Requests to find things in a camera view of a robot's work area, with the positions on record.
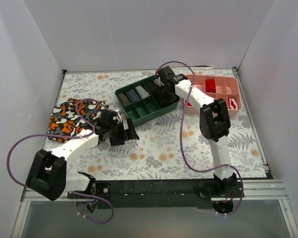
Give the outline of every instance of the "pink storage box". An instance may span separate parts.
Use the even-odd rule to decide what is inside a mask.
[[[193,75],[188,74],[188,79],[192,82],[193,81]],[[209,79],[215,80],[215,86],[216,86],[216,93],[207,93],[205,90],[205,81]],[[242,100],[240,96],[239,91],[239,85],[238,81],[234,77],[225,77],[225,76],[210,76],[210,75],[196,75],[195,85],[198,89],[200,89],[202,92],[204,92],[206,95],[215,98],[220,99],[223,98],[226,102],[228,115],[230,117],[236,116],[236,114],[242,109]],[[234,98],[237,102],[238,109],[233,110],[228,107],[228,99]],[[197,111],[192,106],[187,106],[186,113],[189,114],[200,114],[199,111]]]

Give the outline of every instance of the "floral tablecloth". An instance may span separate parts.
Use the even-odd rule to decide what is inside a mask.
[[[188,70],[175,70],[189,74]],[[229,69],[195,69],[197,74],[233,76]],[[107,73],[67,73],[60,91],[58,105],[68,98],[105,100],[111,109],[120,105],[115,90],[151,76],[154,71]],[[198,179],[213,178],[213,173],[196,173],[183,162],[180,153],[179,130],[183,100],[176,110],[136,127],[140,140],[110,147],[109,141],[87,151],[68,168],[83,171],[97,180],[136,179]],[[232,165],[244,178],[266,177],[256,138],[246,108],[231,118],[228,148]],[[199,116],[186,115],[183,131],[188,162],[199,170],[214,166],[211,149],[199,129]],[[49,141],[46,149],[60,144]]]

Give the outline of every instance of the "orange black and white fabric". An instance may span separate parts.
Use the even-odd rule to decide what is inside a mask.
[[[76,136],[83,129],[90,129],[76,113],[75,106],[80,99],[69,98],[67,102],[62,103],[59,107],[55,106],[50,117],[48,134]],[[95,120],[101,116],[101,109],[105,109],[100,104],[93,101],[83,101],[79,104],[79,113],[90,123],[96,126]],[[49,137],[50,140],[57,142],[66,142],[67,138]]]

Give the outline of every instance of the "green storage box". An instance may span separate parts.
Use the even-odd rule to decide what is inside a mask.
[[[152,119],[158,118],[159,116],[166,114],[170,111],[173,111],[174,109],[177,108],[177,105],[179,103],[180,98],[177,96],[177,100],[176,102],[172,103],[169,106],[166,106],[164,108],[161,108],[157,101],[154,99],[154,97],[152,96],[152,94],[150,93],[150,91],[148,90],[148,88],[145,86],[145,82],[152,81],[152,83],[154,84],[154,80],[157,78],[156,75],[150,76],[148,78],[145,78],[143,80],[137,81],[135,83],[129,84],[123,88],[117,89],[115,91],[115,95],[118,99],[118,102],[120,104],[120,106],[122,107],[123,111],[125,112],[125,114],[131,118],[131,120],[133,121],[134,127],[137,127],[139,125],[142,125]],[[128,105],[126,107],[123,106],[123,104],[121,103],[121,101],[118,98],[118,94],[123,93],[125,94],[129,101],[131,102],[131,99],[129,98],[129,96],[127,95],[127,92],[130,89],[135,89],[135,87],[137,86],[142,86],[149,94],[150,97],[147,97],[145,99],[142,99],[136,103],[132,103],[131,105]]]

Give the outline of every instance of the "white wall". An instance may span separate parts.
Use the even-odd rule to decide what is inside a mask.
[[[47,129],[62,71],[23,0],[0,0],[0,238],[10,237],[23,188],[8,176],[9,148]],[[25,142],[12,155],[12,170],[25,182],[43,139]]]
[[[240,67],[255,125],[298,225],[298,0],[276,0]]]
[[[69,71],[239,66],[273,0],[25,0]]]

